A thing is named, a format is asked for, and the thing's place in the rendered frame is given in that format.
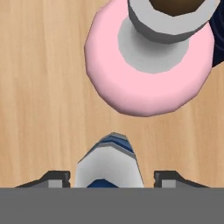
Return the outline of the dark blue bottle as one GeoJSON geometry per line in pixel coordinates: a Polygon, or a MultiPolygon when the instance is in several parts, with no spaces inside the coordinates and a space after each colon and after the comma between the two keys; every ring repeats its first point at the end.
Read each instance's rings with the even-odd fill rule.
{"type": "Polygon", "coordinates": [[[224,0],[220,0],[209,24],[214,36],[213,67],[215,67],[224,61],[224,0]]]}

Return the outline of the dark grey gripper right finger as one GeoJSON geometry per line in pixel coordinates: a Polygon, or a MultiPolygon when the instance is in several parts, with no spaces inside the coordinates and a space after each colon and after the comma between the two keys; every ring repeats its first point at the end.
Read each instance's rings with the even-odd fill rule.
{"type": "Polygon", "coordinates": [[[207,188],[206,185],[183,178],[176,171],[154,171],[154,180],[155,188],[207,188]]]}

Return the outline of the white bottle with blue bands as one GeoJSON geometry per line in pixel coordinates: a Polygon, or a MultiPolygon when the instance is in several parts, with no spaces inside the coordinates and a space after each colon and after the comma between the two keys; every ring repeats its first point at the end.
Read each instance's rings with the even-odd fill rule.
{"type": "Polygon", "coordinates": [[[142,188],[144,181],[128,138],[112,132],[96,143],[78,162],[74,186],[142,188]]]}

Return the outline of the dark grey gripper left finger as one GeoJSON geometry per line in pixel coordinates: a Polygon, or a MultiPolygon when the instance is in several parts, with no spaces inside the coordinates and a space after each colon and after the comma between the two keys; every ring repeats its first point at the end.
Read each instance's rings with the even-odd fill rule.
{"type": "Polygon", "coordinates": [[[70,171],[48,171],[40,179],[19,185],[18,188],[69,188],[70,171]]]}

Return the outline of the pink bottle with grey neck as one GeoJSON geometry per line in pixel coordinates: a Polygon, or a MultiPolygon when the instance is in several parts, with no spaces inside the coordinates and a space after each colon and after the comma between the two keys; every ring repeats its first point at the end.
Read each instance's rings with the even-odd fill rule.
{"type": "Polygon", "coordinates": [[[108,0],[84,45],[86,73],[117,112],[157,116],[194,98],[216,63],[224,0],[108,0]]]}

